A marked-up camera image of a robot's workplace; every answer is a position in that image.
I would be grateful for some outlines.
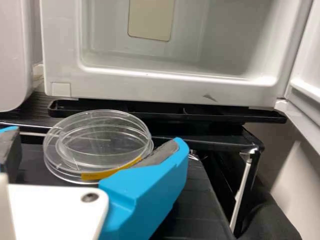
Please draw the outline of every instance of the yellow tape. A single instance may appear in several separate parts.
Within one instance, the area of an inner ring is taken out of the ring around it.
[[[118,172],[122,169],[130,168],[131,166],[133,166],[137,162],[141,161],[141,159],[142,159],[141,156],[138,156],[134,160],[132,160],[132,161],[120,166],[120,167],[113,168],[113,169],[106,170],[106,171],[83,172],[83,173],[81,173],[81,179],[85,180],[85,181],[104,179],[104,178],[110,177],[111,175],[115,174],[116,172]]]

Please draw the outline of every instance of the blue clamp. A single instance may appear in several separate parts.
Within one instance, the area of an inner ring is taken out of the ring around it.
[[[174,141],[178,150],[162,163],[123,169],[99,182],[109,196],[100,240],[149,239],[165,219],[187,180],[189,147]]]

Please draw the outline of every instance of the petri dish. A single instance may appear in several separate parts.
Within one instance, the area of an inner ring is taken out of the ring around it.
[[[141,161],[153,148],[145,123],[117,110],[69,116],[53,126],[43,141],[50,172],[77,184],[97,184],[100,178]]]

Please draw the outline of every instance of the white enclosure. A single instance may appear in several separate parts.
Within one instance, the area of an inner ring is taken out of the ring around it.
[[[284,96],[311,0],[152,2],[42,0],[46,93],[253,107]]]
[[[0,112],[31,94],[33,64],[42,60],[39,0],[0,0]]]

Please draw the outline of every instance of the screw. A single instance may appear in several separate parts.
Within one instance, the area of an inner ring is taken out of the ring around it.
[[[99,195],[96,193],[87,193],[81,198],[81,201],[84,203],[92,203],[99,198]]]

